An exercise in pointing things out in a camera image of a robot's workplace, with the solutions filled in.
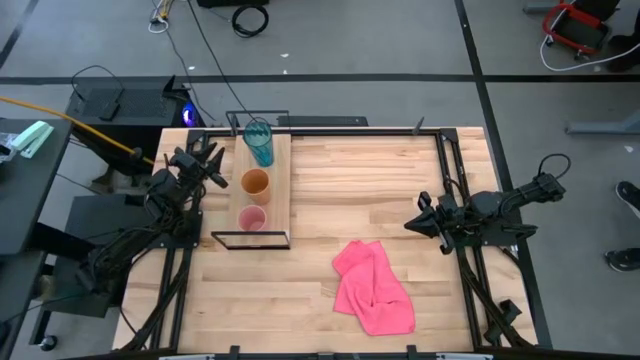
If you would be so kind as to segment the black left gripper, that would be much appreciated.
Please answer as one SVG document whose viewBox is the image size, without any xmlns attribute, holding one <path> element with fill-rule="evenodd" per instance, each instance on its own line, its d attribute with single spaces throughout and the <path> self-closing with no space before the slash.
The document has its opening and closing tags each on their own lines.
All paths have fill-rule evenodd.
<svg viewBox="0 0 640 360">
<path fill-rule="evenodd" d="M 219 171 L 224 157 L 225 148 L 217 148 L 216 144 L 209 144 L 196 151 L 196 158 L 176 147 L 169 159 L 169 166 L 178 170 L 179 177 L 201 178 L 207 171 Z M 211 173 L 208 177 L 220 188 L 228 187 L 228 182 L 218 173 Z"/>
</svg>

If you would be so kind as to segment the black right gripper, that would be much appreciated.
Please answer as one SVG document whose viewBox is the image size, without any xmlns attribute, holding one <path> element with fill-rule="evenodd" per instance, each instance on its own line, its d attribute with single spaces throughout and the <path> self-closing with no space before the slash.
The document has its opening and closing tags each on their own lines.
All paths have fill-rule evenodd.
<svg viewBox="0 0 640 360">
<path fill-rule="evenodd" d="M 427 191 L 419 195 L 418 206 L 422 210 L 415 218 L 404 224 L 404 228 L 429 238 L 439 237 L 442 253 L 454 250 L 454 239 L 450 232 L 456 227 L 455 212 L 458 209 L 456 200 L 451 194 L 444 194 L 437 198 L 438 204 L 431 205 L 432 198 Z"/>
</svg>

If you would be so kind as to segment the orange plastic cup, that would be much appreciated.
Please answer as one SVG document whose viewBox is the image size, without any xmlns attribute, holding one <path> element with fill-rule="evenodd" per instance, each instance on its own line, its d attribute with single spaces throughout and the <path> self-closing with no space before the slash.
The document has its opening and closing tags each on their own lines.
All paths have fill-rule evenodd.
<svg viewBox="0 0 640 360">
<path fill-rule="evenodd" d="M 271 199 L 269 174 L 258 168 L 250 169 L 241 178 L 241 187 L 258 205 L 266 205 Z"/>
</svg>

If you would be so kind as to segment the teal transparent tumbler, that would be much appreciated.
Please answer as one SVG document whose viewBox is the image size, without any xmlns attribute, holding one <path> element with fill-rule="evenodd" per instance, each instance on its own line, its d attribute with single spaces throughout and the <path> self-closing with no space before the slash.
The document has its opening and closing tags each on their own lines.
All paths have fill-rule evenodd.
<svg viewBox="0 0 640 360">
<path fill-rule="evenodd" d="M 266 120 L 251 120 L 244 129 L 243 140 L 259 166 L 269 167 L 273 164 L 273 135 Z"/>
</svg>

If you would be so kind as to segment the pink plastic cup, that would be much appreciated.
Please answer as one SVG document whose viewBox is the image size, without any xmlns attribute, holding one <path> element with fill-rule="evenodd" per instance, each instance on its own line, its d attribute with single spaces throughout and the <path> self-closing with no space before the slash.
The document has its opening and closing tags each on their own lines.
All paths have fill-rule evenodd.
<svg viewBox="0 0 640 360">
<path fill-rule="evenodd" d="M 237 223 L 242 231 L 261 231 L 267 224 L 267 214 L 262 207 L 249 205 L 239 212 Z"/>
</svg>

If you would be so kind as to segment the pink knitted towel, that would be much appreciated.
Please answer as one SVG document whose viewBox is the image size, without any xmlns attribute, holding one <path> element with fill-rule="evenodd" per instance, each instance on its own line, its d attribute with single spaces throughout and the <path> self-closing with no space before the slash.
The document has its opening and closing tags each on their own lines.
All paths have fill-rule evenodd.
<svg viewBox="0 0 640 360">
<path fill-rule="evenodd" d="M 370 336 L 406 335 L 416 328 L 412 301 L 380 241 L 351 241 L 332 261 L 340 282 L 333 310 L 355 316 Z"/>
</svg>

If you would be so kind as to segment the black computer tower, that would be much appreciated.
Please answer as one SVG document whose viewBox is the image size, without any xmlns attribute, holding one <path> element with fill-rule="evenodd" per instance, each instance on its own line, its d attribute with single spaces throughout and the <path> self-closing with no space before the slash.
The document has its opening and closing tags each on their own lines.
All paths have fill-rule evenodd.
<svg viewBox="0 0 640 360">
<path fill-rule="evenodd" d="M 151 81 L 82 79 L 66 114 L 149 157 L 165 128 L 203 128 L 189 89 L 174 77 Z"/>
</svg>

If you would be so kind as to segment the black power strip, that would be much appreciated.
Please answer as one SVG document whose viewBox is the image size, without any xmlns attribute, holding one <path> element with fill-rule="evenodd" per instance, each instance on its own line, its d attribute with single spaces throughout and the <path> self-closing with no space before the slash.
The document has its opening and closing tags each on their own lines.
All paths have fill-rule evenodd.
<svg viewBox="0 0 640 360">
<path fill-rule="evenodd" d="M 282 115 L 276 118 L 279 127 L 368 127 L 366 117 Z"/>
</svg>

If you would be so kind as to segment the mint green stapler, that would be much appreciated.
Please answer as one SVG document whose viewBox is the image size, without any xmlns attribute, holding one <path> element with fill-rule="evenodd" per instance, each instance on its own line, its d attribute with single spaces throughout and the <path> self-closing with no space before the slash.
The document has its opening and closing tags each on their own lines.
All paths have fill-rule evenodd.
<svg viewBox="0 0 640 360">
<path fill-rule="evenodd" d="M 22 157 L 31 159 L 53 130 L 54 127 L 48 123 L 37 121 L 11 141 L 11 148 L 18 151 Z"/>
</svg>

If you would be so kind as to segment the black desk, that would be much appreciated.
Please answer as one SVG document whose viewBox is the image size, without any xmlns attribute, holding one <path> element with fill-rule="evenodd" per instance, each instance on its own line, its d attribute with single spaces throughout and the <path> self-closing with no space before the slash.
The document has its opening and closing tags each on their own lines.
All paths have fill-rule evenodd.
<svg viewBox="0 0 640 360">
<path fill-rule="evenodd" d="M 55 119 L 45 123 L 53 131 L 31 158 L 18 151 L 0 164 L 0 256 L 18 254 L 28 247 L 64 155 L 71 124 Z"/>
</svg>

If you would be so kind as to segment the grey table foot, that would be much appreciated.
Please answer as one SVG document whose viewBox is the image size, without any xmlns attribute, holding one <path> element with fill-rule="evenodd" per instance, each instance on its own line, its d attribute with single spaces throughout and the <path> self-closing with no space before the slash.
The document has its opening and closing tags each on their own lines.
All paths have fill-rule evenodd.
<svg viewBox="0 0 640 360">
<path fill-rule="evenodd" d="M 640 135 L 640 110 L 622 121 L 570 122 L 569 135 Z"/>
</svg>

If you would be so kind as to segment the person's shoe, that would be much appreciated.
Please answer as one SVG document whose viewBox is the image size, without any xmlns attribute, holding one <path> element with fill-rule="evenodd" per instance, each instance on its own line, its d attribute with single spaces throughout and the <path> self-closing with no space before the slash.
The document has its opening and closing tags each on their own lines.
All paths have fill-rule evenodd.
<svg viewBox="0 0 640 360">
<path fill-rule="evenodd" d="M 617 197 L 622 200 L 640 219 L 640 188 L 628 181 L 621 181 L 615 187 Z"/>
<path fill-rule="evenodd" d="M 607 251 L 604 257 L 609 267 L 615 271 L 640 270 L 640 248 Z"/>
</svg>

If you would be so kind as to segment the black table frame rails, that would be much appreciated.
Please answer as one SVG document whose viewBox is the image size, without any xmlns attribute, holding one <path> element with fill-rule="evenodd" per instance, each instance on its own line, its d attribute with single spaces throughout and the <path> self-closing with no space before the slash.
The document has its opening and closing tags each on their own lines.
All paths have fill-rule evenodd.
<svg viewBox="0 0 640 360">
<path fill-rule="evenodd" d="M 212 237 L 230 194 L 209 185 L 181 323 L 182 353 L 466 351 L 472 346 L 456 260 L 405 229 L 419 192 L 442 193 L 436 142 L 389 128 L 300 130 L 291 139 L 291 246 L 229 251 Z M 380 242 L 407 290 L 416 329 L 373 337 L 333 309 L 333 258 L 351 241 Z"/>
</svg>

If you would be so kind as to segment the black clamp bracket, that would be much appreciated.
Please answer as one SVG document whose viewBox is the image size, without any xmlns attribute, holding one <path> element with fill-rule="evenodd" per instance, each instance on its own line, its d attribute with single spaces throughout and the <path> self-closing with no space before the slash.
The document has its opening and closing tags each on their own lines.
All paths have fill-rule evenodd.
<svg viewBox="0 0 640 360">
<path fill-rule="evenodd" d="M 516 318 L 522 314 L 522 311 L 510 299 L 501 301 L 499 308 L 501 310 L 501 319 L 508 325 L 512 325 Z"/>
</svg>

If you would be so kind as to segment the red frame cart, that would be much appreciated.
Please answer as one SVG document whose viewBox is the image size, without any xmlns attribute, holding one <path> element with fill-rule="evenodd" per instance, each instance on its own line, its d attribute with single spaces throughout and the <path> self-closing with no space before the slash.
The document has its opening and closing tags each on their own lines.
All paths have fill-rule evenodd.
<svg viewBox="0 0 640 360">
<path fill-rule="evenodd" d="M 600 51 L 611 29 L 607 21 L 620 0 L 571 0 L 554 6 L 544 18 L 542 28 L 547 45 L 561 43 L 579 54 Z"/>
</svg>

